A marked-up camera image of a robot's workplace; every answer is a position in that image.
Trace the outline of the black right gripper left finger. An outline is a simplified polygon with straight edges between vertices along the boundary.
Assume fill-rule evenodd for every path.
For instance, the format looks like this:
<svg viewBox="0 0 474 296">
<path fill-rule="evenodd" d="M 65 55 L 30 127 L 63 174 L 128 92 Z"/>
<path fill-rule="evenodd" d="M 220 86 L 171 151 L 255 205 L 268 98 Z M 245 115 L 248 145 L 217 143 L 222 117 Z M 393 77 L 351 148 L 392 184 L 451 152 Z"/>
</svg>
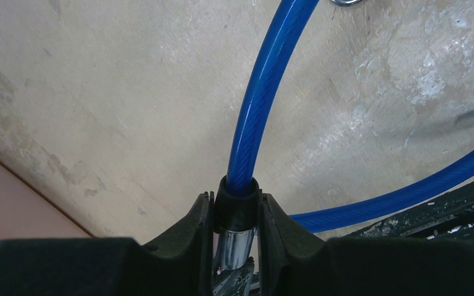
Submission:
<svg viewBox="0 0 474 296">
<path fill-rule="evenodd" d="M 210 295 L 213 193 L 146 244 L 130 237 L 0 240 L 0 295 Z"/>
</svg>

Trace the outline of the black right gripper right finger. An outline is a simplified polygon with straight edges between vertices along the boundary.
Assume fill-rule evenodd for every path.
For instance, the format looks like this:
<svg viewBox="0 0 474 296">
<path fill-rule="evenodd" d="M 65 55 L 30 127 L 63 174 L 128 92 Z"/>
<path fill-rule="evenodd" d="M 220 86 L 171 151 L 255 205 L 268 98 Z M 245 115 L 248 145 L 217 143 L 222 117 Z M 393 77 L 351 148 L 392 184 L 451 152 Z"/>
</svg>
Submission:
<svg viewBox="0 0 474 296">
<path fill-rule="evenodd" d="M 264 194 L 258 206 L 262 295 L 474 295 L 474 245 L 457 240 L 321 240 Z"/>
</svg>

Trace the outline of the blue cable lock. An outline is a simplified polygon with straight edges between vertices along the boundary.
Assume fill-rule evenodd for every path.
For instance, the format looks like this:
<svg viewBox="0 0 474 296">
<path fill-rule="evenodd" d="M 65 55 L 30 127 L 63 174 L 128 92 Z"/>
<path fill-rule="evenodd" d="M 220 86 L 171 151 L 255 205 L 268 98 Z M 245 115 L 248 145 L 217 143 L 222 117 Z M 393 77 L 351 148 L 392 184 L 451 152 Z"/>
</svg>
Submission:
<svg viewBox="0 0 474 296">
<path fill-rule="evenodd" d="M 260 143 L 281 78 L 316 1 L 282 1 L 268 28 L 243 98 L 227 174 L 215 199 L 215 267 L 236 270 L 249 257 L 260 189 L 254 179 Z M 296 214 L 316 233 L 385 216 L 416 205 L 474 176 L 474 150 L 441 171 L 396 191 L 349 205 Z"/>
</svg>

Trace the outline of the brass padlock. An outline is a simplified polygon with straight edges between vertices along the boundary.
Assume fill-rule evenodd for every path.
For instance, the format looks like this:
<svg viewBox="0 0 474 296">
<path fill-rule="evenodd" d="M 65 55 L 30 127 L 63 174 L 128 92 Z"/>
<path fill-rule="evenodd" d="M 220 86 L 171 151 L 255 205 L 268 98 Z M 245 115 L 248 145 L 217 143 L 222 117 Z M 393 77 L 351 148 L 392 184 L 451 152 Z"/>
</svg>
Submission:
<svg viewBox="0 0 474 296">
<path fill-rule="evenodd" d="M 340 7 L 351 7 L 361 2 L 361 0 L 331 0 L 331 2 Z"/>
</svg>

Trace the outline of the pink translucent storage bin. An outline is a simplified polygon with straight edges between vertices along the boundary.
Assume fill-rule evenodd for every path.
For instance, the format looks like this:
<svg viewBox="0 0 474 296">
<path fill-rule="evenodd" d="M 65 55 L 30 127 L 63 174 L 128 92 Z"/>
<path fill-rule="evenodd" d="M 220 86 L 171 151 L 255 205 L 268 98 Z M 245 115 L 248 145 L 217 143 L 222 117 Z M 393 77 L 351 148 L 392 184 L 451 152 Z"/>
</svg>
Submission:
<svg viewBox="0 0 474 296">
<path fill-rule="evenodd" d="M 90 236 L 0 164 L 0 241 Z"/>
</svg>

